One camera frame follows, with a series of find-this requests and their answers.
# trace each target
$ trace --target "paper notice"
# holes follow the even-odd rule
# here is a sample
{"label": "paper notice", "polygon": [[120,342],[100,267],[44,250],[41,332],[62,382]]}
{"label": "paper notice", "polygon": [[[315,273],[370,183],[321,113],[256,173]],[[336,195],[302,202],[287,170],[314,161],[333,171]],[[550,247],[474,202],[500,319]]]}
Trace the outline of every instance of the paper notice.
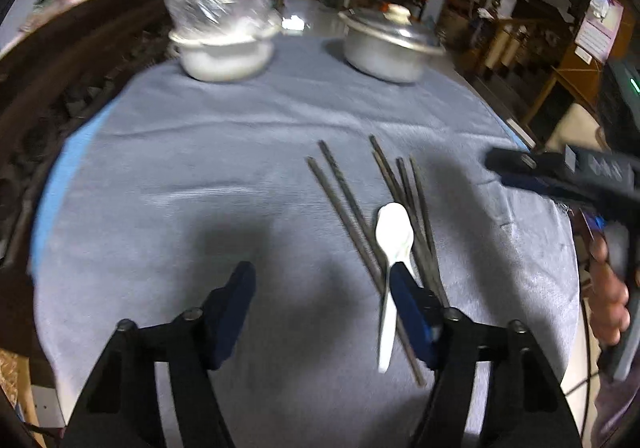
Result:
{"label": "paper notice", "polygon": [[575,42],[599,62],[606,62],[618,34],[622,12],[622,4],[616,0],[591,0]]}

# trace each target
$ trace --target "chopstick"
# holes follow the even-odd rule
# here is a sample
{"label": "chopstick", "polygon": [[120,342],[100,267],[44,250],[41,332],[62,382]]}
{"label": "chopstick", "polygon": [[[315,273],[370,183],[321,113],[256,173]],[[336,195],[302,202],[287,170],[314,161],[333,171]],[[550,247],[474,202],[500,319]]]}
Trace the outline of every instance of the chopstick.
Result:
{"label": "chopstick", "polygon": [[409,157],[409,162],[411,163],[411,170],[414,173],[415,191],[418,193],[418,203],[420,204],[420,212],[422,214],[422,223],[424,224],[424,234],[427,238],[427,245],[431,251],[431,256],[433,257],[436,268],[438,269],[438,272],[440,272],[438,256],[436,255],[436,247],[433,242],[433,231],[431,230],[429,212],[427,211],[427,202],[424,200],[424,190],[422,189],[422,181],[420,180],[420,169],[413,157]]}
{"label": "chopstick", "polygon": [[[372,246],[372,242],[370,241],[369,237],[367,237],[366,229],[369,229],[369,234],[370,234],[370,228],[368,225],[366,225],[366,221],[364,221],[364,216],[362,215],[362,212],[360,211],[360,208],[358,207],[355,198],[353,198],[353,193],[349,189],[347,182],[344,179],[344,176],[342,176],[339,168],[337,167],[337,164],[335,163],[335,160],[331,155],[331,152],[329,151],[329,148],[326,145],[326,143],[324,143],[323,146],[321,145],[321,149],[323,154],[325,151],[327,152],[325,157],[327,157],[327,155],[331,157],[332,160],[328,159],[327,162],[332,167],[332,170],[334,169],[333,166],[335,165],[335,171],[340,173],[340,177],[336,175],[338,179],[338,183],[340,184],[340,187],[343,188],[343,191],[345,191],[344,190],[345,187],[347,188],[349,195],[346,195],[345,193],[345,197],[347,198],[347,201],[350,203],[350,206],[353,203],[353,206],[351,206],[351,209],[356,215],[356,219],[358,220],[358,216],[359,216],[362,218],[362,221],[365,223],[363,227],[363,234],[369,241],[369,245],[371,246],[372,251],[375,252],[376,248],[379,250],[380,247],[378,246],[377,242],[375,242],[375,237],[373,238],[375,247]],[[373,285],[376,287],[376,290],[378,291],[380,296],[383,297],[386,290],[383,276],[380,273],[378,273],[378,270],[376,269],[375,264],[373,263],[373,261],[369,256],[369,253],[367,253],[366,247],[362,243],[362,239],[360,238],[360,234],[358,233],[358,230],[353,225],[353,222],[351,222],[351,219],[349,218],[349,215],[347,214],[342,203],[340,202],[340,199],[334,192],[334,189],[331,187],[331,184],[329,184],[329,180],[324,175],[324,172],[321,170],[320,166],[318,166],[318,163],[316,162],[316,160],[313,157],[307,157],[306,163],[308,164],[313,174],[316,176],[316,179],[318,180],[318,183],[320,184],[322,190],[324,191],[324,194],[329,199],[329,202],[334,207],[335,212],[338,214],[338,217],[340,218],[342,225],[347,230],[347,234],[351,238],[351,241],[353,242],[353,245],[355,246],[356,251],[358,251],[358,254],[360,255],[360,259],[362,260],[363,264],[367,268],[367,271],[369,271],[369,275],[371,277],[371,281],[373,282]],[[386,271],[384,271],[385,269],[384,266],[386,266],[386,259],[384,259],[384,262],[379,265],[380,265],[380,269],[383,270],[382,272],[385,273]],[[404,330],[404,325],[402,325],[402,322],[400,320],[398,320],[396,327],[398,329],[398,338],[400,339],[402,348],[404,349],[404,352],[406,354],[407,361],[409,362],[411,370],[414,373],[415,382],[418,384],[418,386],[425,386],[426,380],[424,378],[424,374],[422,373],[422,369],[420,368],[420,365],[418,364],[418,360],[415,357],[414,349],[412,349],[411,344],[409,343],[409,338],[407,337],[406,331]]]}
{"label": "chopstick", "polygon": [[409,215],[409,220],[411,222],[412,228],[414,229],[416,239],[414,241],[412,250],[414,251],[415,264],[418,268],[422,283],[425,285],[425,287],[428,287],[431,291],[433,291],[433,293],[436,295],[438,300],[440,300],[443,306],[449,307],[449,299],[447,298],[444,287],[442,286],[442,282],[438,274],[437,264],[434,262],[433,254],[431,254],[430,247],[428,245],[428,239],[425,238],[422,233],[420,233],[420,222],[418,221],[415,209],[412,209],[407,201],[406,192],[410,193],[411,186],[408,181],[406,169],[404,168],[404,161],[402,161],[402,159],[399,159],[398,161],[398,165],[401,170],[401,177],[403,181],[406,180],[403,190],[398,184],[396,176],[391,169],[391,166],[389,166],[389,163],[386,160],[386,157],[384,155],[384,152],[382,151],[382,148],[380,147],[380,144],[378,143],[378,140],[375,138],[375,136],[370,135],[369,141],[373,146],[373,157],[378,164],[383,179],[385,179],[391,196],[393,197],[395,202],[402,204],[406,208],[407,214]]}
{"label": "chopstick", "polygon": [[329,150],[327,143],[325,141],[319,141],[318,145],[320,147],[320,150],[322,151],[322,155],[324,155],[324,158],[329,164],[329,168],[331,168],[331,171],[334,174],[335,179],[338,181],[338,185],[340,186],[342,193],[344,193],[344,198],[347,199],[347,203],[351,208],[351,212],[356,217],[356,221],[358,221],[358,224],[360,225],[360,228],[362,229],[362,232],[365,238],[367,239],[367,242],[369,243],[369,247],[373,252],[373,256],[376,258],[376,261],[380,266],[380,271],[385,273],[387,268],[386,255],[385,253],[383,253],[382,249],[380,248],[378,241],[376,240],[375,233],[373,232],[369,224],[367,224],[367,221],[364,218],[364,215],[362,214],[362,211],[360,210],[360,207],[358,206],[358,203],[356,202],[355,197],[353,196],[353,192],[351,192],[351,189],[347,184],[347,181],[345,180],[344,175],[342,175],[342,171],[338,167],[338,163],[335,161],[334,156],[331,154],[331,151]]}

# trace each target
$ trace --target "finger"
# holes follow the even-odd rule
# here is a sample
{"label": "finger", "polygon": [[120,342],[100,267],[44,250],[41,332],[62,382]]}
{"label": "finger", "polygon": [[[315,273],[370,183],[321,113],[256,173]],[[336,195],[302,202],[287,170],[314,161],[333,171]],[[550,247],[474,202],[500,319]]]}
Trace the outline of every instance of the finger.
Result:
{"label": "finger", "polygon": [[601,235],[597,235],[593,238],[593,241],[591,242],[591,245],[589,247],[589,251],[596,262],[605,263],[607,261],[607,256],[609,256],[609,248],[607,247],[607,242]]}
{"label": "finger", "polygon": [[615,327],[621,331],[625,331],[628,328],[630,317],[629,311],[626,310],[625,306],[618,303],[610,304],[598,298],[593,298],[589,300],[589,307],[593,317],[601,325]]}
{"label": "finger", "polygon": [[620,341],[620,331],[615,327],[602,325],[593,316],[591,316],[589,323],[591,324],[591,331],[593,332],[593,335],[605,345],[617,345]]}
{"label": "finger", "polygon": [[626,305],[629,300],[629,291],[626,285],[620,281],[612,271],[609,264],[593,263],[591,266],[591,281],[596,296],[611,303]]}

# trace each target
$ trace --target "gray tablecloth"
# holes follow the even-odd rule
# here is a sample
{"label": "gray tablecloth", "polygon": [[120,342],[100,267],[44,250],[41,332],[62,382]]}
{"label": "gray tablecloth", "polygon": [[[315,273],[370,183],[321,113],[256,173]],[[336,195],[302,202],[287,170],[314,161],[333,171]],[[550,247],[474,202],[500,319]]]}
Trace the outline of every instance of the gray tablecloth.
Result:
{"label": "gray tablecloth", "polygon": [[[390,197],[371,133],[390,158],[422,168],[452,305],[479,322],[526,322],[560,378],[578,314],[570,225],[482,167],[489,146],[514,146],[490,108],[434,71],[414,86],[362,75],[332,40],[276,46],[265,73],[237,84],[194,81],[177,62],[140,74],[90,144],[36,285],[65,417],[119,319],[170,320],[247,259],[257,294],[212,376],[238,447],[404,446],[429,390],[397,340],[390,370],[377,372],[380,300],[305,163],[325,139],[373,218]],[[176,446],[166,368],[159,386]]]}

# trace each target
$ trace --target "cable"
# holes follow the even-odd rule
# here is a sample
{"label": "cable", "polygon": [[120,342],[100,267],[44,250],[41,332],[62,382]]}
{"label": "cable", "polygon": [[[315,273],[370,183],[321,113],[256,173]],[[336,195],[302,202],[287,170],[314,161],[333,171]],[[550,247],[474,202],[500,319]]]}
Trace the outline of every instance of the cable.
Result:
{"label": "cable", "polygon": [[565,393],[565,397],[568,398],[572,393],[574,393],[576,390],[580,390],[582,388],[583,385],[585,385],[586,383],[589,383],[593,378],[595,378],[598,374],[600,373],[599,370],[597,370],[596,372],[593,372],[593,374],[591,374],[588,378],[584,378],[582,381],[580,381],[580,383],[578,383],[575,386],[572,386],[571,389],[567,390],[567,392]]}
{"label": "cable", "polygon": [[[580,309],[582,310],[582,326],[584,327],[584,344],[587,350],[587,374],[591,372],[591,336],[589,335],[589,322],[587,317],[587,306],[584,299],[580,298]],[[589,412],[589,400],[591,397],[591,378],[587,378],[587,394],[584,398],[584,415],[582,416],[582,428],[580,428],[580,441],[584,441],[584,430],[587,427],[587,413]]]}
{"label": "cable", "polygon": [[60,446],[64,428],[42,428],[27,422],[23,423],[23,425],[25,425],[27,430],[49,437],[56,447]]}

